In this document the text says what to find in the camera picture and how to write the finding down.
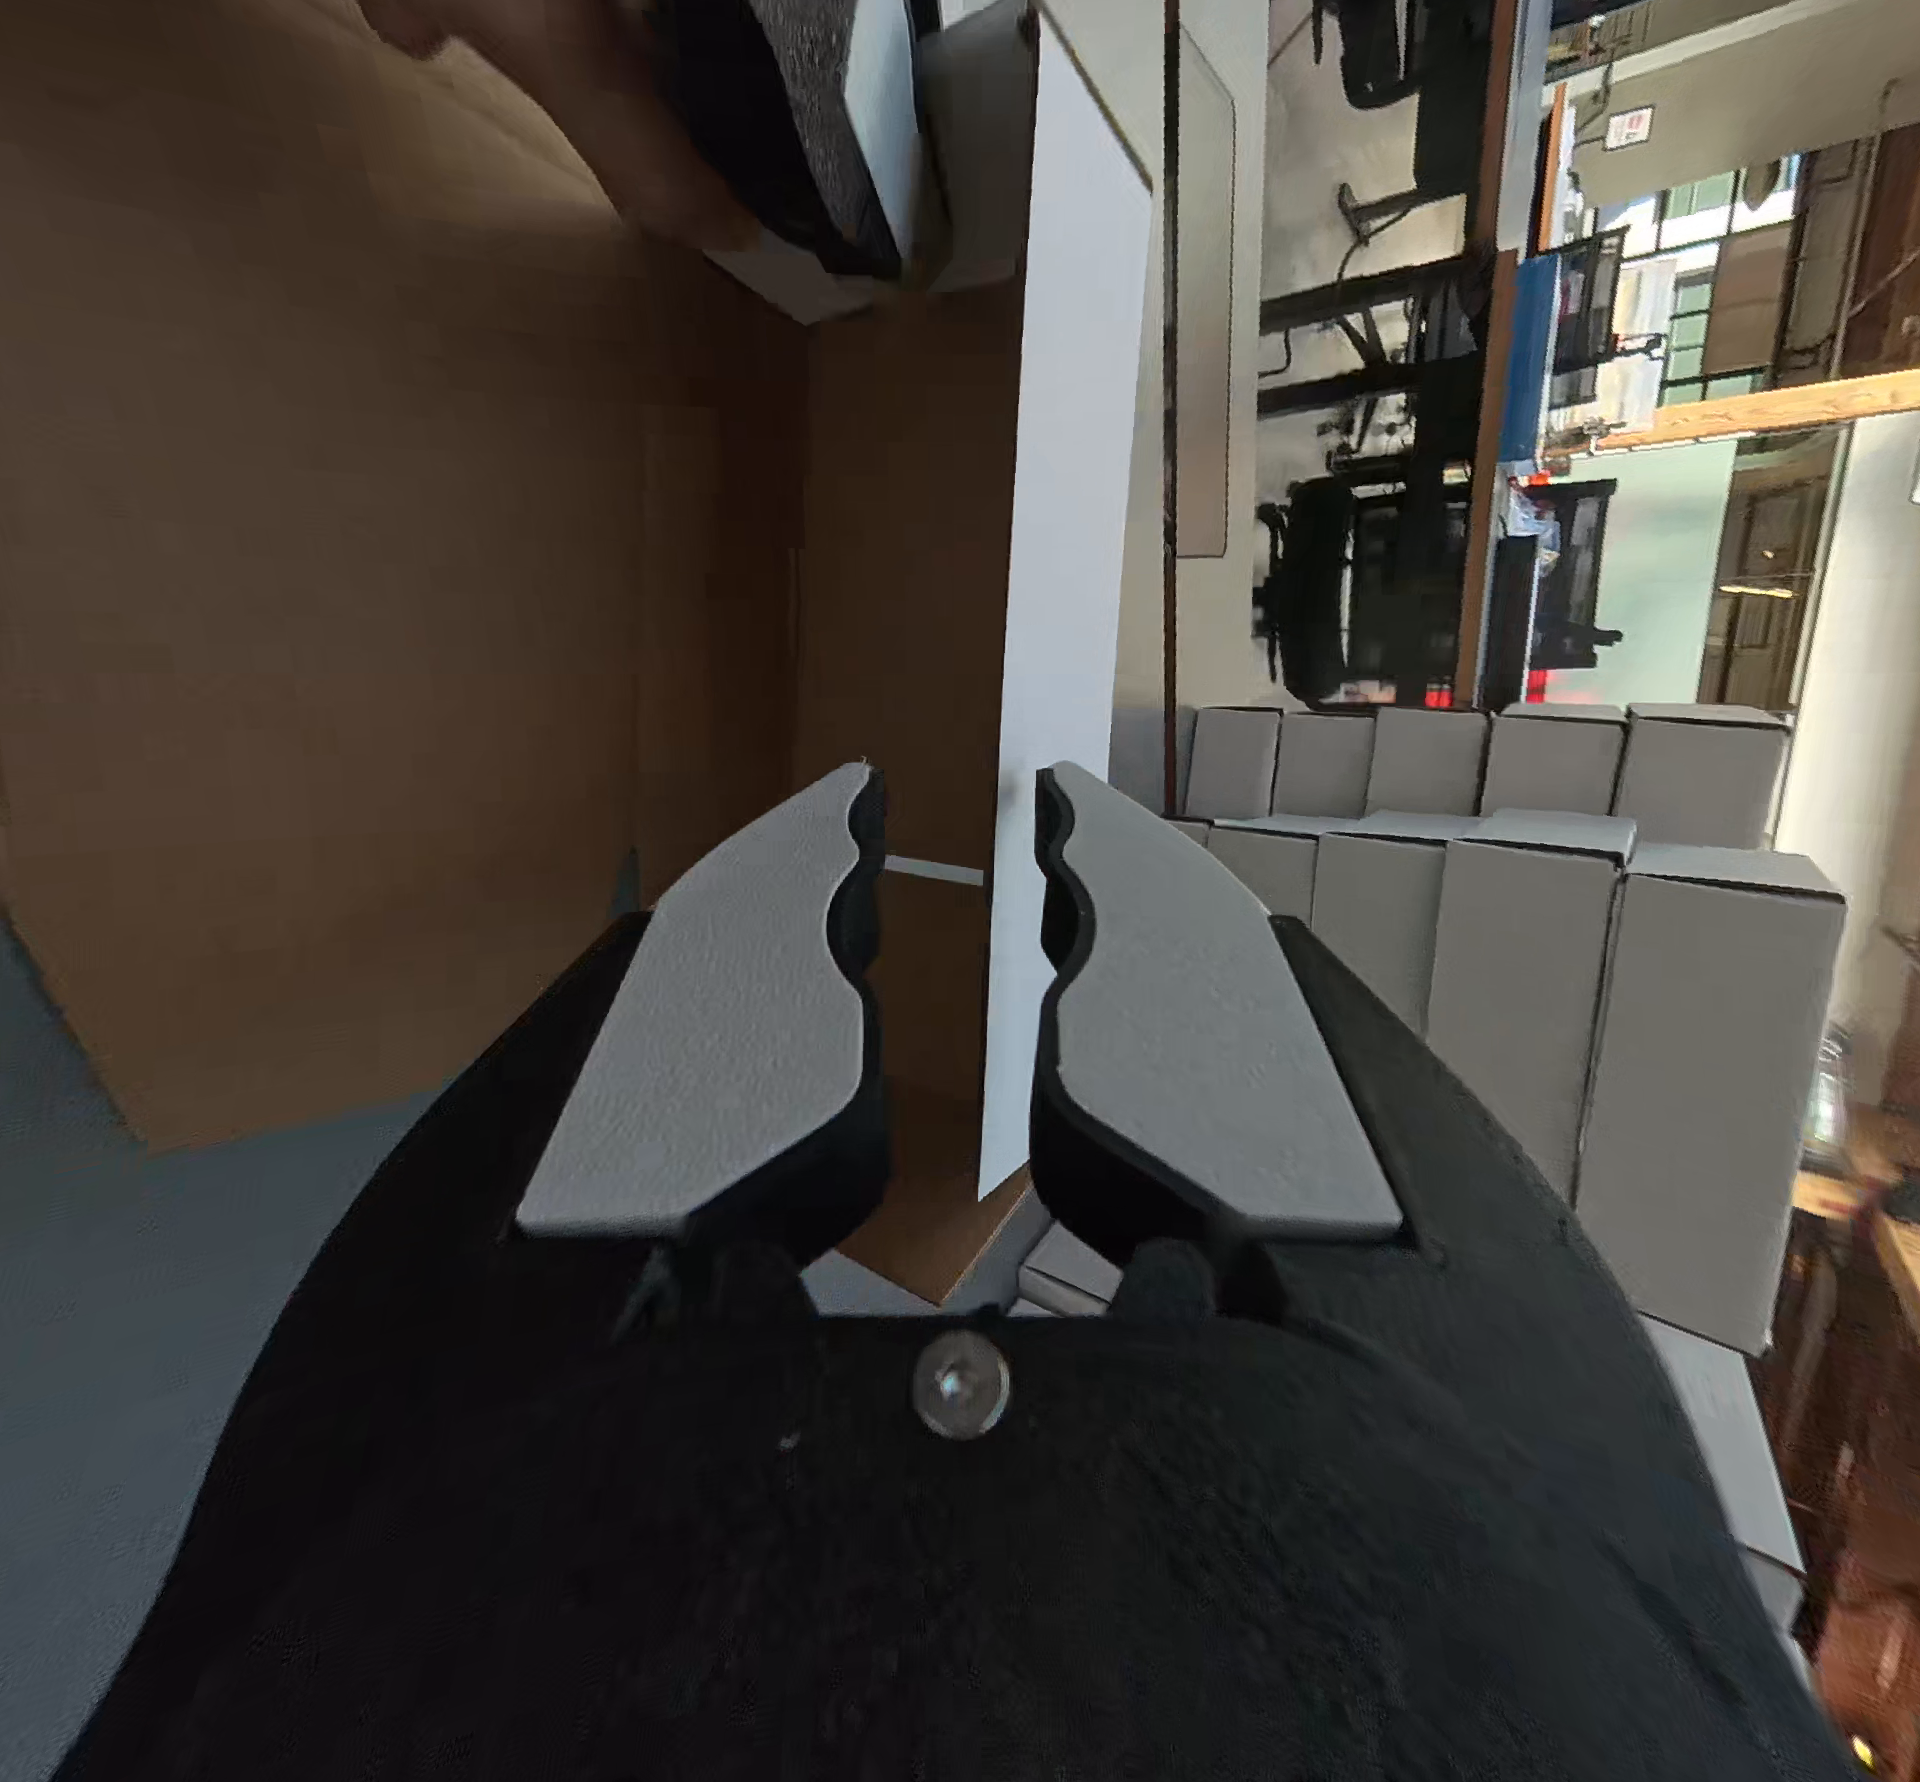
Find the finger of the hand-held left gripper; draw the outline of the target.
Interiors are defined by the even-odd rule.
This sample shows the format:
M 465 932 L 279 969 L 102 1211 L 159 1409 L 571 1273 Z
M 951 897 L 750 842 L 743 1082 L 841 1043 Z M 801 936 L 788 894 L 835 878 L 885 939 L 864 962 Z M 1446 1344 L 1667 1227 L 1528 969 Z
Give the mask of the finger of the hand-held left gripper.
M 841 101 L 856 149 L 856 224 L 873 274 L 918 255 L 928 188 L 911 0 L 854 0 Z

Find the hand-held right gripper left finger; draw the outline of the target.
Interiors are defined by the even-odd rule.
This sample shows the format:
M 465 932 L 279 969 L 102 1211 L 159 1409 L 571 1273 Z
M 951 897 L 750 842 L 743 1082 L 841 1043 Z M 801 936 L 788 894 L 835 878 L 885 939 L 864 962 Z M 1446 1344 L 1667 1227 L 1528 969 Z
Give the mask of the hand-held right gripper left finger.
M 885 788 L 831 768 L 689 868 L 637 950 L 517 1199 L 526 1237 L 630 1237 L 795 1266 L 890 1178 L 867 969 Z

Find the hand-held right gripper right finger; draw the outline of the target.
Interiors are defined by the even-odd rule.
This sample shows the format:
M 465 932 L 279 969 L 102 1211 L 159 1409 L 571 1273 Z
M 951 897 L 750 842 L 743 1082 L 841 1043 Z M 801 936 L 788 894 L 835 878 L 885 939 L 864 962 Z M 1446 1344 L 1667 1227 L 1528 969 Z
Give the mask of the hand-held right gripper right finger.
M 1032 1180 L 1125 1266 L 1187 1241 L 1376 1247 L 1407 1211 L 1261 900 L 1090 768 L 1039 773 Z

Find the white cardboard box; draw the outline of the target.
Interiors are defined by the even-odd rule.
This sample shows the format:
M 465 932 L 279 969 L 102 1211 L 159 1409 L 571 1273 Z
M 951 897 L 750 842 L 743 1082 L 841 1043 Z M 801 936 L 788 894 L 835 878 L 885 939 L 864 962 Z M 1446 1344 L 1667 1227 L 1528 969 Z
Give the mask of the white cardboard box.
M 799 323 L 351 0 L 3 0 L 3 920 L 150 1152 L 438 1088 L 882 773 L 927 1301 L 1032 1218 L 1032 777 L 1112 762 L 1156 211 L 1055 0 L 922 49 L 899 281 Z

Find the blue flat box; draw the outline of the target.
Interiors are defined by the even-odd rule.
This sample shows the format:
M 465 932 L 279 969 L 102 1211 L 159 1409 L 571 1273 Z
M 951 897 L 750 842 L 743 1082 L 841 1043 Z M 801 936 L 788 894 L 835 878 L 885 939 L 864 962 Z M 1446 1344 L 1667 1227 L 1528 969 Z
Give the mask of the blue flat box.
M 1519 262 L 1498 450 L 1509 467 L 1529 472 L 1541 459 L 1557 375 L 1563 272 L 1558 252 Z

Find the person's left hand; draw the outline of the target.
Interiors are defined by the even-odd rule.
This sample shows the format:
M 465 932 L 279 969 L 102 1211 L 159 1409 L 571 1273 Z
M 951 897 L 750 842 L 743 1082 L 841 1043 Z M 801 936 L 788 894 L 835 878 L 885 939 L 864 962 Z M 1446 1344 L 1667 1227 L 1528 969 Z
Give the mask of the person's left hand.
M 695 149 L 619 0 L 355 0 L 413 61 L 462 42 L 556 120 L 611 204 L 702 252 L 753 249 L 762 224 Z

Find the stack of white boxes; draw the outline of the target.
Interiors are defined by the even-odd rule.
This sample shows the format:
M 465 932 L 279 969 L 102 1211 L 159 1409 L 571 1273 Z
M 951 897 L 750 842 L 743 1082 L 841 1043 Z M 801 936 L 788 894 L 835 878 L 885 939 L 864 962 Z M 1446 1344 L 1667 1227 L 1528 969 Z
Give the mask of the stack of white boxes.
M 1787 1266 L 1840 887 L 1804 855 L 1647 838 L 1619 813 L 1269 815 L 1198 845 L 1571 1208 L 1677 1384 L 1767 1616 L 1793 1627 L 1807 1567 L 1749 1364 Z

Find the long black device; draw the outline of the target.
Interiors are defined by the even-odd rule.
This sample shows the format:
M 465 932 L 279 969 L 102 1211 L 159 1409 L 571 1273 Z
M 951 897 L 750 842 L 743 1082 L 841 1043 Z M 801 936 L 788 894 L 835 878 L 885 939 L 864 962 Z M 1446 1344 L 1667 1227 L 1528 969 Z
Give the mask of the long black device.
M 1529 647 L 1535 670 L 1592 670 L 1605 647 L 1623 642 L 1623 631 L 1599 621 L 1603 543 L 1613 496 L 1613 476 L 1529 488 L 1548 558 Z

